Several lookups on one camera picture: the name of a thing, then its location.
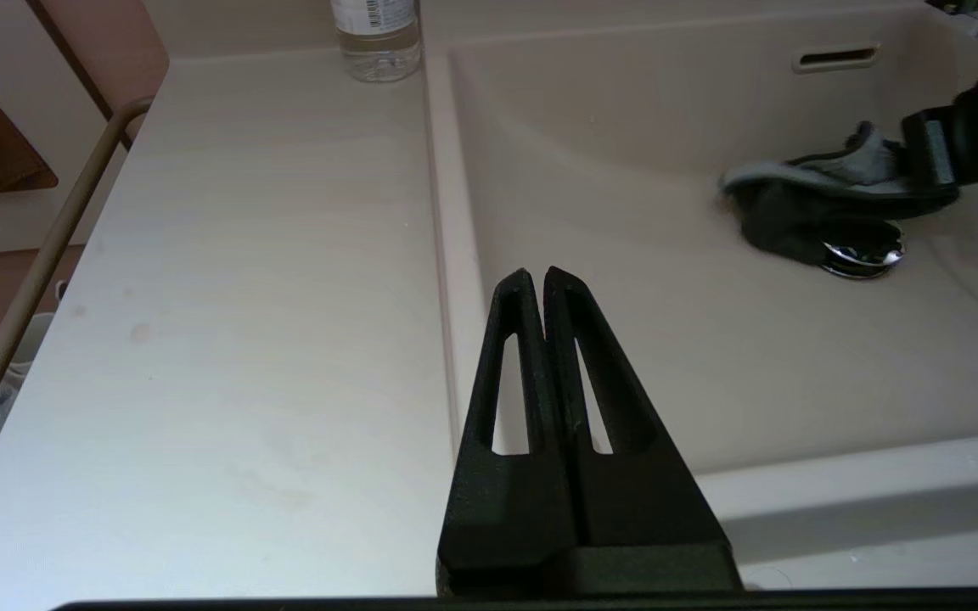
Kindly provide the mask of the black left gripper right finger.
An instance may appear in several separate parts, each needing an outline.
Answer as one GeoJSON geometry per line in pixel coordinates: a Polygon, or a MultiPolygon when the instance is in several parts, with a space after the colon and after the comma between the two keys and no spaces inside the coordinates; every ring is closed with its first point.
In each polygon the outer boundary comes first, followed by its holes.
{"type": "Polygon", "coordinates": [[[582,544],[729,550],[593,291],[549,268],[544,318],[582,544]]]}

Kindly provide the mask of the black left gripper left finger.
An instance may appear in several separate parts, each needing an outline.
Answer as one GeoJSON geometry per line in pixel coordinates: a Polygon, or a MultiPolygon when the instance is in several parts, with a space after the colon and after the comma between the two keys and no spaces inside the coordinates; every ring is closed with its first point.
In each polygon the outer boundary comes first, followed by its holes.
{"type": "Polygon", "coordinates": [[[492,296],[437,547],[442,595],[533,595],[546,566],[577,542],[554,376],[531,274],[492,296]],[[506,340],[520,360],[524,455],[493,451],[506,340]]]}

